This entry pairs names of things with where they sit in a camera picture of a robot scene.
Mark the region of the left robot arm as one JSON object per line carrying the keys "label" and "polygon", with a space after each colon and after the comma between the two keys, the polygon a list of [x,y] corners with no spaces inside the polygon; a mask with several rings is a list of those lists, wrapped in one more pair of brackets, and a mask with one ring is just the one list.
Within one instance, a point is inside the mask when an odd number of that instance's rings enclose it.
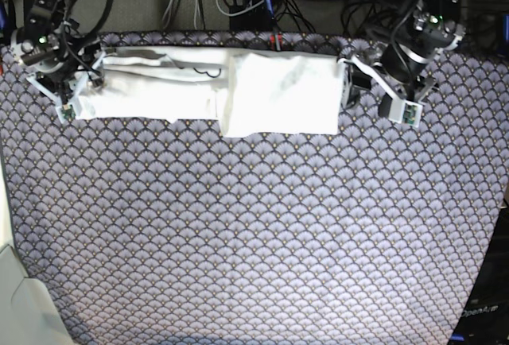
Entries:
{"label": "left robot arm", "polygon": [[423,99],[435,88],[422,71],[445,51],[455,50],[466,34],[462,0],[379,0],[393,16],[389,26],[370,25],[366,34],[379,46],[340,59],[341,107],[356,107],[364,92],[379,86],[384,95],[378,114],[417,128]]}

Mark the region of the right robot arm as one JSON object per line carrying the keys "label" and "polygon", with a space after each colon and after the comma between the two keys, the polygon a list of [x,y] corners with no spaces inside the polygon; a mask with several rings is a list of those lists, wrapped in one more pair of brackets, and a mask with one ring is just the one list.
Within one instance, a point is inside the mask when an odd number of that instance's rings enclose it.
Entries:
{"label": "right robot arm", "polygon": [[27,81],[50,99],[60,122],[79,117],[83,107],[78,98],[85,86],[103,84],[101,69],[106,53],[99,43],[114,0],[106,0],[94,27],[75,35],[78,24],[72,10],[78,0],[33,0],[25,24],[10,34],[15,60],[30,69]]}

